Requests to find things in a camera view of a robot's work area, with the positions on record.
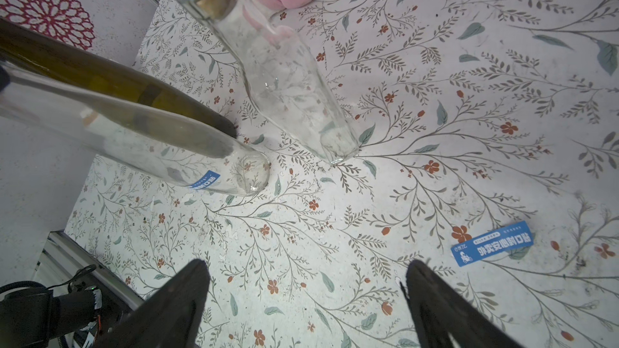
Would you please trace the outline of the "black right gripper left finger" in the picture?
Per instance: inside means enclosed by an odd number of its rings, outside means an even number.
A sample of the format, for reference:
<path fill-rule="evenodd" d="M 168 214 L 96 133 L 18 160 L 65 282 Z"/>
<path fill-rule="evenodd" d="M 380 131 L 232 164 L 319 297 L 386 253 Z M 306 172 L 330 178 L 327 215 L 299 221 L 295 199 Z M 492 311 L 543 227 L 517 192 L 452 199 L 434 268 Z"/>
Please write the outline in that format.
<path fill-rule="evenodd" d="M 211 276 L 201 259 L 190 261 L 96 347 L 195 347 Z"/>

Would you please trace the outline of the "clear plastic bottle blue label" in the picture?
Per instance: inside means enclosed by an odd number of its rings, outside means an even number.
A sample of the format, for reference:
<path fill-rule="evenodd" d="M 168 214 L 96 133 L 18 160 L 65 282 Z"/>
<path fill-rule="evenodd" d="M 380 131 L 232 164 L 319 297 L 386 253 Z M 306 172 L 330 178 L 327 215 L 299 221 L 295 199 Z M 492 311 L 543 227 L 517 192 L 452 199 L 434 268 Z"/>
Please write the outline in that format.
<path fill-rule="evenodd" d="M 177 0 L 233 55 L 253 106 L 307 151 L 339 164 L 359 149 L 311 51 L 289 27 L 274 27 L 254 0 Z"/>

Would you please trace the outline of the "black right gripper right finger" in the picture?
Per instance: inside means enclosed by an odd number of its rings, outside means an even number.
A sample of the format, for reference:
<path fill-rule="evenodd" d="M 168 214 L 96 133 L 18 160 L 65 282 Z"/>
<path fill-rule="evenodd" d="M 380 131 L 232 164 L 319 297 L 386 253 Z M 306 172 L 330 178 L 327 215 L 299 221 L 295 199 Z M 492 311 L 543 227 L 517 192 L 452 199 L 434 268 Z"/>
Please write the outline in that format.
<path fill-rule="evenodd" d="M 420 347 L 519 347 L 424 262 L 414 260 L 401 285 Z"/>

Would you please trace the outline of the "clear tall glass bottle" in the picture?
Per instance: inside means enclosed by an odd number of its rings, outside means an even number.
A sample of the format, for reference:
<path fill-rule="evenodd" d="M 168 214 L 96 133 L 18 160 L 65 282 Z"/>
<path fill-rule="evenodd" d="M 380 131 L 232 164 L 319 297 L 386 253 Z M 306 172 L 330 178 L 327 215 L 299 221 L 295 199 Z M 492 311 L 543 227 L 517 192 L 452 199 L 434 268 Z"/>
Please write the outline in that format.
<path fill-rule="evenodd" d="M 203 122 L 1 64 L 1 115 L 42 127 L 168 183 L 253 196 L 270 164 Z"/>

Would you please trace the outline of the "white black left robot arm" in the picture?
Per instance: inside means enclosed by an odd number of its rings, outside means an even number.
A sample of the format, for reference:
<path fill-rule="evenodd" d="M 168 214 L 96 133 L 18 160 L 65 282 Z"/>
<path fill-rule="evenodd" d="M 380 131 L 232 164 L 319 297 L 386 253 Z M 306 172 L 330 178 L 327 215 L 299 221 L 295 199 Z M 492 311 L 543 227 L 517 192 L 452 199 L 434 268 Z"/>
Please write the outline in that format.
<path fill-rule="evenodd" d="M 1 287 L 1 346 L 46 347 L 56 338 L 96 321 L 103 307 L 99 288 L 55 296 L 34 281 Z"/>

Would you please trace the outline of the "blue peeled label sticker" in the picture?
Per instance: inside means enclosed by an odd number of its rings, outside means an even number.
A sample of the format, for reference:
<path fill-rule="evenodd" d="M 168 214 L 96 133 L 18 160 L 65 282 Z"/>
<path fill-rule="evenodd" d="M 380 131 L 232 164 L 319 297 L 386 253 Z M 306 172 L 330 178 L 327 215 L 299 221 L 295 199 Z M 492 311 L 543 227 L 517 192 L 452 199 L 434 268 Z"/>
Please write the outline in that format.
<path fill-rule="evenodd" d="M 451 248 L 460 267 L 533 246 L 534 235 L 525 222 L 518 222 L 480 235 Z"/>

